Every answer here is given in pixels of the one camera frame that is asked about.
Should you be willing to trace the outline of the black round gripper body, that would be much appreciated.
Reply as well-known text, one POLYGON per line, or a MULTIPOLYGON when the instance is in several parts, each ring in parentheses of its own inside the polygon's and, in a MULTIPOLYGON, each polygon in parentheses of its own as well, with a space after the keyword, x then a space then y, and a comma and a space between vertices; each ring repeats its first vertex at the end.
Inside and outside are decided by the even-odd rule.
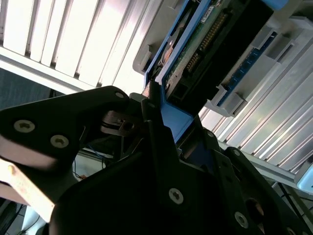
POLYGON ((207 172, 175 161, 158 180, 135 154, 72 186, 58 201, 51 235, 230 235, 234 216, 207 172))

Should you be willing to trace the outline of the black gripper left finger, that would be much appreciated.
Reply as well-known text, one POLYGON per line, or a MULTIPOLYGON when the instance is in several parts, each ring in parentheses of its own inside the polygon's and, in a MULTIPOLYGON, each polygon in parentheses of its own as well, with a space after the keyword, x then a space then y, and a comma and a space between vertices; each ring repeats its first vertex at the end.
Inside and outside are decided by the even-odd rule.
POLYGON ((108 86, 2 110, 1 196, 20 197, 51 220, 61 197, 85 180, 73 177, 75 157, 97 141, 113 153, 105 169, 140 153, 153 159, 161 180, 161 167, 173 166, 179 158, 171 130, 163 124, 160 101, 160 86, 153 82, 141 101, 108 86))

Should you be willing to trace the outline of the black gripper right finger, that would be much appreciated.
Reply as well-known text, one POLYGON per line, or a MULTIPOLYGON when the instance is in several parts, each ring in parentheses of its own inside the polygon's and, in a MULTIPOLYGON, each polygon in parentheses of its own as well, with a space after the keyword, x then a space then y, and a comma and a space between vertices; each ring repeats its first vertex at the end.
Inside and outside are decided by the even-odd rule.
POLYGON ((195 117, 179 140, 182 159, 211 174, 215 181, 210 204, 215 218, 236 235, 310 235, 308 225, 276 193, 237 148, 222 149, 216 136, 195 117))

